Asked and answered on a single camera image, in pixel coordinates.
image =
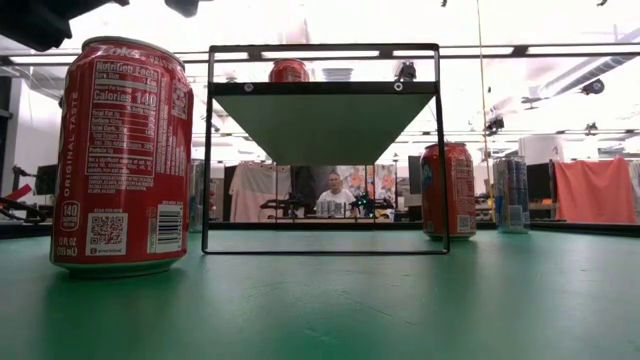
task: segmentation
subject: blue and silver can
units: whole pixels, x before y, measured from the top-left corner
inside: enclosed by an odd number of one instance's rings
[[[524,157],[507,156],[496,160],[493,178],[498,231],[529,232],[529,190]]]

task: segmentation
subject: black metal frame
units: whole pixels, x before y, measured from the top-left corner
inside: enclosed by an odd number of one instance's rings
[[[358,57],[357,60],[380,60],[392,58],[394,51],[431,51],[433,52],[435,80],[432,82],[394,83],[394,82],[318,82],[318,83],[217,83],[213,82],[215,54],[246,52],[248,59],[244,62],[267,61],[265,52],[318,52],[318,51],[378,51],[378,57]],[[348,56],[339,59],[351,59]],[[209,201],[209,181],[211,177],[211,122],[213,115],[213,98],[224,95],[254,96],[260,94],[392,94],[401,96],[406,93],[423,93],[434,95],[436,102],[436,126],[440,173],[445,177],[442,181],[442,197],[444,208],[444,234],[441,250],[420,251],[210,251],[209,247],[209,214],[202,214],[202,252],[207,255],[348,255],[348,256],[381,256],[381,255],[446,255],[451,251],[449,237],[449,204],[447,202],[447,173],[445,170],[444,127],[442,120],[442,97],[440,91],[440,46],[438,44],[322,44],[322,45],[234,45],[211,46],[209,48],[207,76],[207,111],[205,132],[205,170],[203,199]]]

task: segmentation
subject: pink towel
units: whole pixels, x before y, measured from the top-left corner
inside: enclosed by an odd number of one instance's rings
[[[613,161],[555,163],[557,219],[568,222],[635,223],[629,166]]]

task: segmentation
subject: wall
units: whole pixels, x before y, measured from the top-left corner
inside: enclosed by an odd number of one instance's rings
[[[38,166],[58,162],[58,142],[62,112],[58,102],[37,93],[22,79],[14,79],[11,84],[10,111],[14,117],[7,128],[7,148],[5,151],[2,177],[2,194],[11,192],[13,165],[35,174]],[[30,184],[35,188],[35,178],[21,178],[20,186]],[[28,195],[21,201],[45,203],[44,196]]]

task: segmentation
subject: white ceiling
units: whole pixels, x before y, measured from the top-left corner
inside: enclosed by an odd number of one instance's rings
[[[596,0],[480,0],[482,43],[594,43],[614,42],[640,27],[640,1],[614,0],[597,7]],[[478,44],[478,8],[469,0],[216,0],[201,2],[198,15],[185,19],[158,0],[131,0],[120,7],[108,4],[71,22],[74,38],[63,43],[63,51],[78,51],[87,38],[119,35],[145,40],[171,51],[206,51],[212,44],[343,43],[343,42],[437,42],[441,45]],[[0,54],[30,50],[0,38]],[[513,97],[529,95],[541,85],[583,59],[540,58],[485,60],[486,107]],[[351,67],[352,80],[390,80],[396,64],[391,61],[315,62],[312,73],[322,68]],[[432,64],[416,63],[419,79],[429,80]],[[26,68],[20,73],[47,91],[60,92],[65,67]],[[220,64],[217,80],[233,74],[240,81],[264,81],[270,64]],[[442,63],[443,106],[446,130],[482,130],[483,89],[478,60],[448,60]],[[639,60],[601,77],[606,91],[597,96],[575,92],[537,103],[539,109],[523,111],[517,101],[505,116],[508,129],[582,129],[596,121],[599,128],[638,127]],[[194,134],[201,137],[204,124],[206,65],[188,65],[196,95]],[[435,129],[433,105],[426,108],[407,131]],[[218,120],[223,131],[242,131],[231,119]],[[243,152],[259,148],[243,138],[216,139],[220,148]],[[450,140],[464,140],[451,137]],[[419,152],[424,144],[395,144],[383,156]],[[229,155],[227,150],[219,154]]]

